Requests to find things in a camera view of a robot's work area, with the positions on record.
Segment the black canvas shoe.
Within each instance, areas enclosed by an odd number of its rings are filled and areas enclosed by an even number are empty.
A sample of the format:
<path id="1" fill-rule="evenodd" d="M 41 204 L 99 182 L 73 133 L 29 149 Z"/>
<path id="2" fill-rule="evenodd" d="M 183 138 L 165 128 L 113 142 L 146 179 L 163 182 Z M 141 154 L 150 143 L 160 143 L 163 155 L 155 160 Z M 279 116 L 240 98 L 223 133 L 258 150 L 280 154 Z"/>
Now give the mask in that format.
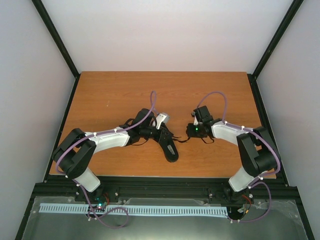
<path id="1" fill-rule="evenodd" d="M 154 139 L 161 147 L 165 159 L 174 163 L 179 159 L 179 153 L 173 140 L 163 141 L 162 139 Z"/>

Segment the black shoelace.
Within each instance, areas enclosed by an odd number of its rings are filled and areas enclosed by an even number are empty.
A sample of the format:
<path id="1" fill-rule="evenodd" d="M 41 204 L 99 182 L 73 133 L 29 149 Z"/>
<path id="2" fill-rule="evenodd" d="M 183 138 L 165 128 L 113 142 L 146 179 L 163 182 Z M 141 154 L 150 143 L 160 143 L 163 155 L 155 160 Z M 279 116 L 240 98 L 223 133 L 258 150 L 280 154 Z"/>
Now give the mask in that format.
<path id="1" fill-rule="evenodd" d="M 190 139 L 191 139 L 191 137 L 189 137 L 189 136 L 187 136 L 186 139 L 182 139 L 181 136 L 179 136 L 179 137 L 173 136 L 173 137 L 172 137 L 172 140 L 173 140 L 173 141 L 176 141 L 176 142 L 181 143 L 181 144 L 188 142 Z"/>

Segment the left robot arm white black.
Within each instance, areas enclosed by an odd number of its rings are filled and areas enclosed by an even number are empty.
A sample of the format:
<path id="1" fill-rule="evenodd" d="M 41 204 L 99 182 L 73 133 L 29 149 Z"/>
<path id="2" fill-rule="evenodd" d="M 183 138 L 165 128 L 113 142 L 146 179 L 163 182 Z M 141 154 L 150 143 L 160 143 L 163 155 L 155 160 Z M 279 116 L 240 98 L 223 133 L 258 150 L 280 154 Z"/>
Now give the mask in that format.
<path id="1" fill-rule="evenodd" d="M 94 154 L 111 148 L 127 147 L 143 138 L 157 142 L 168 162 L 178 160 L 179 153 L 173 134 L 166 126 L 168 120 L 169 116 L 165 113 L 155 115 L 143 108 L 135 118 L 128 119 L 115 129 L 94 133 L 75 128 L 53 151 L 51 158 L 68 178 L 83 187 L 86 195 L 96 202 L 103 198 L 104 188 L 89 168 Z"/>

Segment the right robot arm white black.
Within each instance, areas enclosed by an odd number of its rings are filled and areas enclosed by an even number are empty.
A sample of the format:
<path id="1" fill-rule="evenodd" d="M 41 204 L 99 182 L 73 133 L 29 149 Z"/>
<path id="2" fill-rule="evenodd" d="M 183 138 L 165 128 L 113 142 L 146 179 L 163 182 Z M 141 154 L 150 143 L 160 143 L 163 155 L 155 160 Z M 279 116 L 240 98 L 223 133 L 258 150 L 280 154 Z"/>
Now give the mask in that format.
<path id="1" fill-rule="evenodd" d="M 206 106 L 194 109 L 191 116 L 194 121 L 186 127 L 189 138 L 220 139 L 238 147 L 241 166 L 223 187 L 222 197 L 226 201 L 234 203 L 241 193 L 270 171 L 277 173 L 280 170 L 279 151 L 266 128 L 248 128 L 221 118 L 214 119 Z"/>

